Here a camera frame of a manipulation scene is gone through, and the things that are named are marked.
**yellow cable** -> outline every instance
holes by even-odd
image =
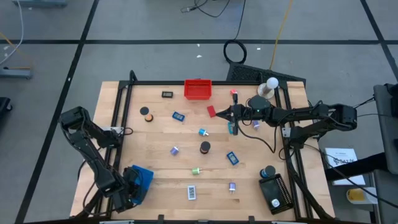
[[[0,36],[7,41],[7,43],[13,47],[17,53],[19,53],[21,56],[23,56],[27,61],[30,63],[30,67],[14,67],[14,68],[9,68],[9,69],[31,69],[33,66],[33,61],[30,59],[30,57],[24,53],[22,53],[2,32],[0,32]]]
[[[282,22],[282,25],[280,25],[279,33],[278,33],[278,36],[276,37],[276,40],[275,40],[274,53],[272,53],[272,60],[271,60],[271,65],[269,66],[269,70],[272,69],[272,66],[274,64],[274,58],[275,58],[276,48],[278,46],[278,40],[279,40],[280,34],[282,33],[282,30],[284,29],[285,22],[286,22],[286,19],[287,19],[287,15],[289,15],[289,11],[292,8],[292,4],[293,4],[293,0],[290,0],[289,7],[287,8],[287,10],[285,12],[284,20]]]

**small black cylinder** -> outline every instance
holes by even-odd
[[[202,142],[200,145],[200,152],[202,154],[206,154],[207,152],[209,152],[209,150],[210,150],[210,143],[206,141]]]
[[[267,178],[272,175],[275,175],[275,167],[267,166],[265,169],[260,170],[260,176],[262,178]]]

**gray floor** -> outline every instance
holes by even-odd
[[[26,39],[79,39],[92,0],[69,0],[63,9],[24,9]],[[210,2],[217,13],[225,1]],[[230,39],[236,35],[242,1],[231,4],[218,19],[198,11],[181,14],[191,1],[100,0],[88,39]],[[289,1],[247,1],[239,38],[275,39]],[[395,1],[368,1],[385,39],[398,39]],[[0,1],[0,31],[18,39],[18,10]],[[375,40],[376,35],[359,1],[295,1],[282,39]],[[9,52],[0,45],[0,57]],[[273,45],[247,44],[246,65],[268,68]],[[398,45],[389,46],[398,57]],[[12,223],[42,147],[50,120],[67,76],[76,45],[23,45],[35,61],[31,80],[0,80],[0,96],[12,99],[14,110],[0,134],[0,222]],[[125,80],[131,69],[139,80],[225,80],[229,65],[223,44],[85,45],[72,80],[64,110],[84,106],[93,114],[102,81]],[[232,59],[241,57],[231,46]],[[25,65],[19,55],[7,66]],[[274,71],[307,79],[312,103],[355,105],[373,94],[373,85],[396,83],[380,45],[279,45]],[[358,114],[376,112],[374,104]],[[359,119],[348,133],[331,132],[321,147],[353,147],[359,158],[382,151],[377,117]],[[67,218],[76,187],[81,156],[57,130],[32,199],[26,221]],[[342,220],[370,222],[369,213],[345,199],[347,187],[330,186],[336,216]]]

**red bin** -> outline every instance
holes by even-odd
[[[211,80],[185,80],[184,96],[188,100],[208,100],[211,97]]]

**wooden tabletop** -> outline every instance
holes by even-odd
[[[93,121],[98,126],[110,126],[116,99],[118,82],[103,82]],[[307,96],[302,82],[288,82],[293,108],[306,107]],[[125,136],[121,156],[120,172],[127,166],[137,165],[154,171],[154,179],[142,205],[122,213],[114,212],[113,219],[156,220],[159,214],[166,220],[247,220],[254,215],[256,220],[294,220],[293,209],[272,215],[260,190],[259,171],[272,165],[290,191],[285,162],[277,153],[270,152],[263,142],[248,139],[241,133],[230,135],[227,120],[210,118],[206,107],[213,105],[216,112],[223,111],[232,103],[230,89],[238,91],[239,103],[256,94],[257,87],[213,85],[210,100],[190,101],[183,96],[183,85],[134,85],[127,117],[127,127],[134,133]],[[172,91],[173,98],[162,98],[162,91]],[[154,120],[144,120],[139,110],[146,106]],[[184,122],[172,118],[174,111],[185,115]],[[306,126],[311,121],[302,121]],[[200,136],[204,128],[209,136]],[[260,123],[255,131],[252,126],[241,125],[242,130],[252,136],[263,138],[271,146],[274,143],[274,128]],[[277,152],[282,148],[280,130],[277,131]],[[199,152],[200,144],[208,141],[208,154]],[[318,147],[315,140],[307,144]],[[178,146],[180,152],[173,156],[171,148]],[[233,151],[240,163],[233,166],[227,153]],[[301,150],[307,177],[308,189],[318,203],[334,216],[328,185],[319,152],[305,147]],[[192,175],[191,169],[200,167],[200,175]],[[229,182],[236,183],[234,194],[229,192]],[[83,197],[93,183],[93,173],[88,166],[81,170],[80,179],[70,215],[82,210]],[[196,200],[188,200],[187,186],[195,185]],[[302,194],[298,189],[300,210],[305,216]],[[88,200],[96,188],[89,194]]]

